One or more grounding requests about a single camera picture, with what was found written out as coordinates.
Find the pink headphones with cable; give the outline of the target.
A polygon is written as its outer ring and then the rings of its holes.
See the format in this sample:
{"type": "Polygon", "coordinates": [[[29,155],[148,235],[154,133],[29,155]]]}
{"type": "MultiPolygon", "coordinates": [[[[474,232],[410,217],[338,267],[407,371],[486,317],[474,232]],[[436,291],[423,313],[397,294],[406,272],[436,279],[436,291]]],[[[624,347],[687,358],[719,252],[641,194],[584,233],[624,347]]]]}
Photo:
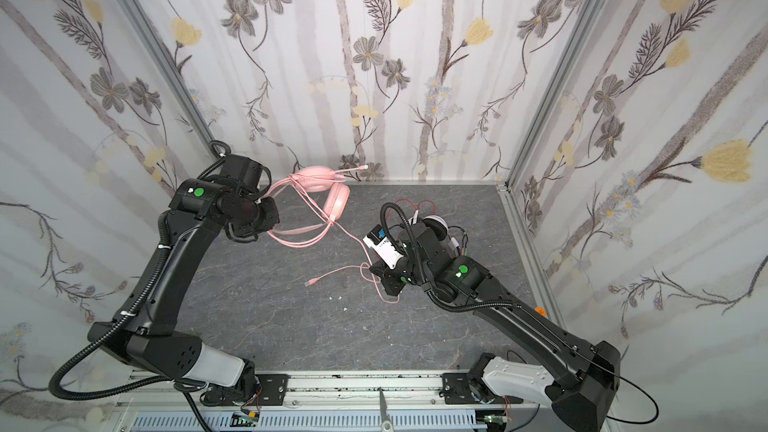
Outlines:
{"type": "Polygon", "coordinates": [[[291,188],[318,218],[319,222],[295,229],[278,229],[275,227],[268,232],[268,235],[283,246],[292,249],[306,249],[321,242],[333,228],[339,229],[360,246],[366,260],[358,266],[343,266],[309,279],[306,286],[315,285],[320,280],[334,273],[348,269],[357,269],[365,281],[374,285],[376,293],[382,302],[395,305],[399,303],[399,299],[387,300],[384,298],[381,288],[383,281],[373,274],[373,260],[364,242],[339,224],[339,219],[343,215],[351,194],[350,187],[346,184],[348,179],[346,174],[366,171],[367,169],[367,164],[338,170],[332,170],[325,166],[311,166],[275,182],[269,188],[266,198],[276,199],[285,189],[291,188]]]}

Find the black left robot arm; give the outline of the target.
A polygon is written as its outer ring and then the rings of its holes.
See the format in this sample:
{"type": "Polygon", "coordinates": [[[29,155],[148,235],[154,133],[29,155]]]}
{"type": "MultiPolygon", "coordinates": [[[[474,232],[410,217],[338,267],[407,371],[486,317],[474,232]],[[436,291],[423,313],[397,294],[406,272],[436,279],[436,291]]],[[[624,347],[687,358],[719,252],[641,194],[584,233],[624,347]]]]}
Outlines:
{"type": "Polygon", "coordinates": [[[271,171],[233,153],[222,141],[211,141],[209,148],[217,156],[215,162],[182,182],[159,215],[157,246],[129,298],[110,321],[94,323],[87,346],[52,375],[48,390],[54,397],[91,401],[161,382],[212,386],[234,402],[257,394],[251,360],[207,346],[199,337],[176,329],[186,293],[213,241],[224,234],[235,243],[253,243],[279,221],[275,200],[267,194],[271,171]],[[65,376],[97,351],[151,375],[109,389],[67,389],[65,376]]]}

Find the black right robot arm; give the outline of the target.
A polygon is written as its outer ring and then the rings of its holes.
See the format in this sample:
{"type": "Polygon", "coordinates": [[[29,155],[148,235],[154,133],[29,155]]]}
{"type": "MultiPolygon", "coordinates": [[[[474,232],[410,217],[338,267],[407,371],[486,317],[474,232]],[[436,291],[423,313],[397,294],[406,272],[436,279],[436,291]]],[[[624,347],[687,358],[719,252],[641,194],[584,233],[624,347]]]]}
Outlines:
{"type": "Polygon", "coordinates": [[[495,396],[548,406],[573,431],[599,431],[625,378],[621,355],[607,341],[593,344],[552,322],[507,290],[475,259],[451,253],[446,234],[412,220],[386,202],[379,225],[365,237],[379,259],[370,268],[390,296],[421,288],[438,308],[473,313],[517,343],[534,364],[515,365],[494,355],[475,365],[476,382],[495,396]]]}

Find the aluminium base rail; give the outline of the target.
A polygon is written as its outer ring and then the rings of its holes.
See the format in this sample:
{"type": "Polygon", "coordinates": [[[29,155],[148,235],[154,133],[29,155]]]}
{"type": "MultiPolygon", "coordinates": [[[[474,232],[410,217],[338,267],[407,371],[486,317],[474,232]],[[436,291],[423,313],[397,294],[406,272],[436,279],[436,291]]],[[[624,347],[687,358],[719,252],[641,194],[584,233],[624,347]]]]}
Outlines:
{"type": "Polygon", "coordinates": [[[191,412],[202,430],[209,427],[204,412],[257,419],[266,411],[372,410],[381,416],[380,431],[395,431],[389,417],[395,410],[472,410],[487,425],[485,431],[520,431],[543,410],[515,397],[502,404],[448,404],[440,395],[446,373],[465,371],[260,371],[258,391],[245,404],[225,404],[223,393],[210,386],[184,397],[172,384],[159,383],[120,396],[106,428],[124,431],[140,412],[191,412]]]}

